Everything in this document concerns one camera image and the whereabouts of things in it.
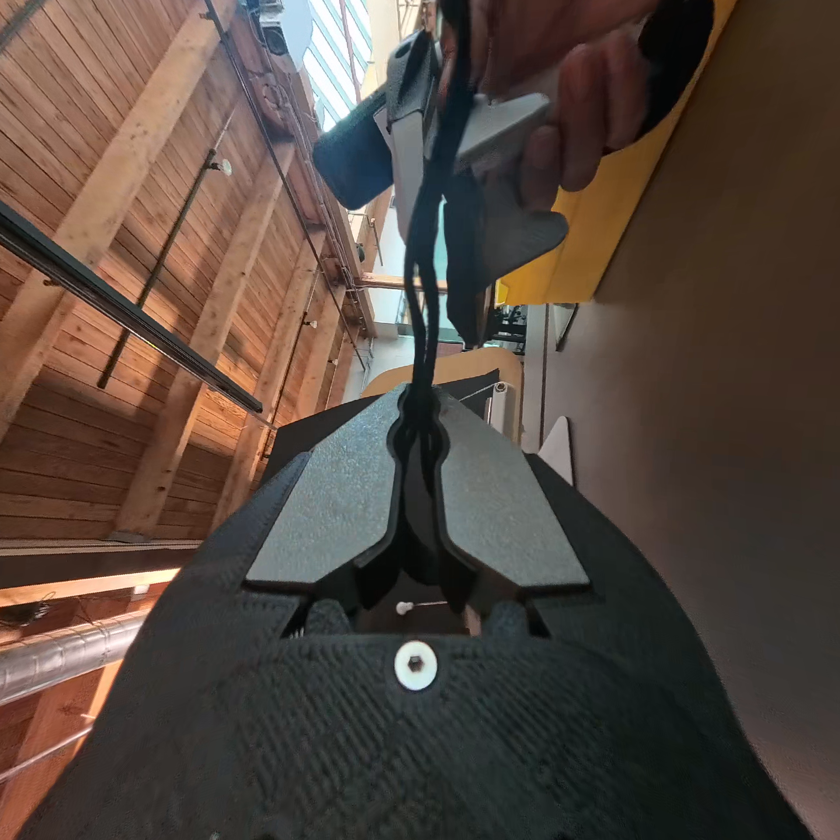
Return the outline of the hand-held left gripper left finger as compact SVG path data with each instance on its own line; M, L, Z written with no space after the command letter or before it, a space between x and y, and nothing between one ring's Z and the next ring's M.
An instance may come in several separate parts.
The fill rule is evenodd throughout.
M248 569L249 589L373 607L393 588L407 392L383 394L311 451Z

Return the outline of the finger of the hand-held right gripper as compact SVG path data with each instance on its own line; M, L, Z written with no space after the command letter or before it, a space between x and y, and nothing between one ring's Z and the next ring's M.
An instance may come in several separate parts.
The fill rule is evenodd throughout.
M415 110L389 123L386 108L378 108L374 113L374 122L392 156L397 230L405 245L410 238L412 215L424 179L430 118L429 114Z
M569 225L520 203L517 168L550 100L532 92L509 101L477 96L445 188L447 319L467 349L491 336L499 279L558 248Z

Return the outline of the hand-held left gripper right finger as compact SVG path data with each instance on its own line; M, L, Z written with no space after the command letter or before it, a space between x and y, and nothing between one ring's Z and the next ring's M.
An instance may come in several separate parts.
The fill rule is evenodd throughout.
M434 388L435 535L440 585L455 607L525 603L591 587L525 454Z

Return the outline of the yellow plastic bin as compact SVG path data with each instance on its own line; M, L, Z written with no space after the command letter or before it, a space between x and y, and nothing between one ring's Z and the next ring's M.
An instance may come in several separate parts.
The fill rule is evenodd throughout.
M519 306L593 299L735 6L735 1L715 2L705 53L664 120L633 145L606 156L583 191L558 192L553 210L569 223L566 239L547 255L501 278L497 303Z

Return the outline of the person's right hand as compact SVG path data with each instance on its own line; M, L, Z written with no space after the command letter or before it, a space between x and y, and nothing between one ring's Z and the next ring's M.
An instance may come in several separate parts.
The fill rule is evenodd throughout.
M654 1L469 3L471 81L510 99L539 83L552 89L546 123L519 164L521 204L549 211L559 190L577 193L606 152L633 143L648 108L648 64L638 26Z

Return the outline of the black wooden book stand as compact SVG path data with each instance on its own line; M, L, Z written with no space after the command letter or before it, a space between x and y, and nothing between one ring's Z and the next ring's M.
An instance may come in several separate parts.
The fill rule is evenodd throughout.
M487 347L439 357L434 383L457 401L459 397L489 383L508 383L504 392L485 392L462 404L515 445L519 445L523 452L539 455L572 486L574 472L570 423L562 416L544 438L528 435L528 429L522 421L523 397L536 396L537 392L533 386L526 386L525 372L523 363L513 352ZM315 444L360 414L375 399L408 383L411 373L410 365L382 372L363 390L357 385L346 385L341 398L337 390L332 389L326 408L277 431L267 466L257 487L263 487L295 457L313 449Z

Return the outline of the black office chair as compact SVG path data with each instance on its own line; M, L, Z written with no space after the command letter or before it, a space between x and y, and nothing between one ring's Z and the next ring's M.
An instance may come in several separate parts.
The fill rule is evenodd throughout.
M489 341L513 344L517 348L515 352L522 353L527 342L527 323L527 307L503 305L494 308L488 320Z

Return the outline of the black ceiling pipe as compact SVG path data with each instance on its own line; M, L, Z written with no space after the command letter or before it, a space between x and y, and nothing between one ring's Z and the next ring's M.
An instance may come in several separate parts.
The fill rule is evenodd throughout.
M186 220L186 216L188 215L190 209L192 208L196 196L199 193L201 186L203 185L205 176L215 167L215 161L217 158L217 145L211 147L202 162L201 167L199 168L198 173L196 174L195 178L192 181L192 185L186 195L184 203L177 214L171 229L166 236L163 246L161 247L161 251L154 262L154 266L150 271L146 281L143 284L142 291L140 292L138 299L135 303L135 306L139 309L143 309L147 300L149 299L151 292L156 285L158 279L161 277L161 273L163 268L165 268L166 260L169 257L169 254L172 251L172 247L175 244L175 241L182 230L182 226ZM113 351L110 353L108 357L108 361L105 363L102 373L99 376L97 382L97 388L100 390L104 390L108 383L110 382L114 370L117 366L117 363L121 360L123 351L129 341L131 332L127 328L122 328L120 336L115 343Z

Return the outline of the black ceiling rail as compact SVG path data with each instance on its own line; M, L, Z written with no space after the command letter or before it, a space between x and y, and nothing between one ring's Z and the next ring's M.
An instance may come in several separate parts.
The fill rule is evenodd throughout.
M48 281L128 330L174 362L191 377L226 397L247 414L260 415L263 404L192 350L124 295L112 289L91 269L9 205L1 203L1 242L6 251L45 275Z

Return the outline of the silver duct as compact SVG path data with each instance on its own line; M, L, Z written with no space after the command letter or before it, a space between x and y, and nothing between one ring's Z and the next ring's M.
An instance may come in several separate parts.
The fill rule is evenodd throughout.
M150 610L28 637L1 650L1 705L121 661Z

